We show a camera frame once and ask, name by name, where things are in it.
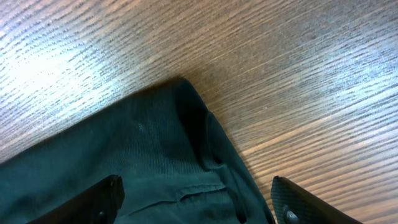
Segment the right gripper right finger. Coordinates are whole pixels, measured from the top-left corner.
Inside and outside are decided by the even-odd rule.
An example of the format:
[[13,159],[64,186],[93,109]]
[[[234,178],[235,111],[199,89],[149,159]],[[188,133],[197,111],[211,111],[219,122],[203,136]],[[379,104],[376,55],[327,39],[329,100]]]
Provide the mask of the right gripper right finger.
[[361,224],[286,177],[273,178],[271,199],[278,224]]

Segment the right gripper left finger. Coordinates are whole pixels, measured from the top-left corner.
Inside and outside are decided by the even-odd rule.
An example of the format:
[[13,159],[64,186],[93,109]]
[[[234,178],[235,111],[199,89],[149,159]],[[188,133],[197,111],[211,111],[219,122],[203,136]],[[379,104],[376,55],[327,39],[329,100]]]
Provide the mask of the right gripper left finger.
[[109,175],[28,224],[113,224],[124,198],[122,177]]

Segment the black t-shirt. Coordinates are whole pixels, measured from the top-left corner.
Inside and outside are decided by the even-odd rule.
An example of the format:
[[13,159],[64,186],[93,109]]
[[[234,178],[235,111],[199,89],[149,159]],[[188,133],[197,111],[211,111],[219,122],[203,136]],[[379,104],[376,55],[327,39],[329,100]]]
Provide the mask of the black t-shirt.
[[1,164],[1,222],[25,223],[109,175],[117,223],[273,223],[223,128],[188,80],[129,96]]

